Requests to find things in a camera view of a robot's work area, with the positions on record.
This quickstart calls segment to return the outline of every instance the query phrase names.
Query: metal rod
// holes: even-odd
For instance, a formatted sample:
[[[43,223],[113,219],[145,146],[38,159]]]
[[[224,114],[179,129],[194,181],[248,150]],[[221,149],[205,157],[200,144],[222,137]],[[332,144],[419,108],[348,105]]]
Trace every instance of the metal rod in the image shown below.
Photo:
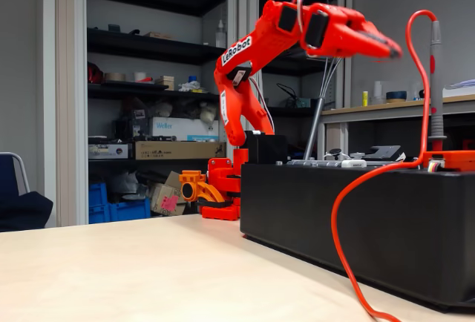
[[[304,160],[308,160],[312,156],[313,145],[318,133],[318,122],[320,122],[321,111],[324,109],[325,98],[318,97],[315,113],[313,114],[312,128],[310,129],[309,140],[305,148]]]

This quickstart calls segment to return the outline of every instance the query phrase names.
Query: red object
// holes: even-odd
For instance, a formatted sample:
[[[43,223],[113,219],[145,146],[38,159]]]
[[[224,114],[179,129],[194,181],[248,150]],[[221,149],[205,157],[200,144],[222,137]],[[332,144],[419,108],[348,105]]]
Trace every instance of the red object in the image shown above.
[[[438,160],[443,158],[446,169],[475,171],[475,150],[442,151],[434,149],[434,151],[426,151],[422,156],[422,164],[425,168],[429,166],[429,161],[434,155]]]
[[[101,84],[104,80],[104,73],[92,62],[88,62],[88,82]]]
[[[431,55],[430,56],[430,73],[433,73],[436,70],[436,60]]]
[[[196,201],[199,197],[211,203],[232,201],[228,207],[200,206],[203,218],[216,220],[238,220],[240,218],[240,167],[248,160],[247,149],[233,151],[234,165],[230,159],[214,158],[208,161],[208,182],[201,171],[184,171],[180,175],[182,195],[187,201]],[[184,192],[185,183],[191,185],[192,192]]]
[[[432,141],[432,150],[433,151],[442,151],[442,141],[440,139],[436,139],[436,140]]]
[[[154,79],[152,79],[151,77],[146,77],[144,79],[139,79],[138,81],[136,82],[151,82],[153,81]]]
[[[475,148],[475,139],[463,139],[462,150],[470,150]]]
[[[352,181],[347,187],[345,187],[340,194],[336,197],[335,203],[333,204],[332,209],[332,235],[333,241],[335,243],[336,251],[338,252],[338,256],[340,257],[340,261],[343,264],[344,270],[348,274],[348,278],[353,285],[356,295],[358,296],[361,305],[366,309],[366,311],[373,317],[373,318],[381,318],[386,321],[392,322],[400,322],[396,317],[389,315],[385,312],[379,312],[374,310],[361,292],[358,282],[356,281],[355,275],[351,271],[350,265],[347,262],[346,257],[344,256],[343,249],[341,248],[340,238],[338,237],[338,228],[337,228],[337,215],[338,215],[338,208],[340,207],[341,201],[345,198],[347,194],[349,194],[355,187],[361,185],[365,181],[369,180],[370,178],[382,174],[383,172],[395,170],[399,168],[415,168],[418,165],[422,164],[423,158],[426,155],[427,145],[428,145],[428,124],[429,124],[429,107],[430,107],[430,86],[429,86],[429,79],[428,75],[426,74],[424,67],[419,60],[419,57],[414,50],[412,40],[410,37],[410,29],[414,22],[414,19],[418,16],[428,16],[433,22],[437,20],[436,16],[430,12],[429,10],[420,10],[415,12],[407,22],[406,26],[406,42],[407,47],[409,48],[409,53],[412,56],[414,62],[416,63],[416,67],[419,70],[421,77],[422,77],[422,84],[424,85],[424,110],[422,115],[422,130],[421,130],[421,151],[418,156],[418,159],[414,162],[398,162],[396,164],[390,164],[386,166],[381,166],[379,168],[375,168],[372,171],[367,172],[364,175],[361,175],[356,180]]]
[[[253,94],[249,76],[296,42],[313,57],[402,54],[393,40],[378,32],[373,23],[355,10],[322,3],[303,6],[301,0],[297,0],[297,4],[268,1],[255,29],[217,60],[214,80],[220,93],[220,113],[229,144],[242,146],[246,140],[241,116],[249,120],[256,131],[274,134],[270,115]],[[207,183],[216,188],[223,199],[232,200],[232,205],[204,206],[200,210],[203,217],[236,220],[240,216],[240,166],[248,160],[248,153],[245,149],[235,149],[233,155],[234,165],[228,159],[209,160]]]
[[[302,30],[298,21],[299,12]],[[321,17],[320,24],[326,23],[321,30],[321,43],[315,47],[307,44],[307,31],[314,24],[312,18],[317,16]],[[285,20],[289,20],[289,24],[281,24]],[[274,134],[274,131],[266,111],[252,92],[249,80],[245,79],[236,85],[227,76],[245,62],[252,64],[249,74],[252,76],[296,42],[309,56],[346,57],[360,53],[373,57],[394,57],[402,54],[401,48],[393,40],[378,32],[374,24],[367,22],[356,10],[323,3],[299,7],[286,1],[268,1],[255,29],[226,50],[217,60],[214,71],[214,80],[220,92],[221,117],[231,145],[244,144],[241,115],[257,131],[266,134]]]

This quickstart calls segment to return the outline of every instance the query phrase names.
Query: white box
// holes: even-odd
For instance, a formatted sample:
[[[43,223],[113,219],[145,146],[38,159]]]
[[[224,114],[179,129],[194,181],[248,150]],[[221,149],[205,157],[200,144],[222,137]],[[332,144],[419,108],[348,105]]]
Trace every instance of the white box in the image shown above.
[[[155,116],[150,119],[153,137],[176,137],[177,141],[218,140],[218,122],[208,125],[201,119],[162,118]]]

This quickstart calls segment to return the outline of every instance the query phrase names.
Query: black box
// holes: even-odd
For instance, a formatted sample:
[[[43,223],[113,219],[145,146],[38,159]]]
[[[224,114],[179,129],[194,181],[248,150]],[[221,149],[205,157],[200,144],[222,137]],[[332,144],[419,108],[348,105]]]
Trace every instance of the black box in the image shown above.
[[[333,202],[360,168],[243,165],[240,229],[248,237],[344,272]],[[355,276],[430,306],[475,307],[475,174],[403,170],[342,201],[338,233]]]

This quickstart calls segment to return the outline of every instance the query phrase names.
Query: blue chair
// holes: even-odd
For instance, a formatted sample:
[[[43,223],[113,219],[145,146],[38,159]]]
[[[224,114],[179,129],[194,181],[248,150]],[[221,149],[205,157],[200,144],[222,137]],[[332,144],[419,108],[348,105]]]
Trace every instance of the blue chair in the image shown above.
[[[19,164],[23,186],[16,179]],[[30,192],[23,160],[13,153],[0,153],[0,231],[23,231],[45,227],[53,203],[38,192]]]
[[[30,192],[22,158],[14,153],[0,153],[0,199],[19,196],[14,160],[16,160],[20,166],[24,190],[26,193]]]

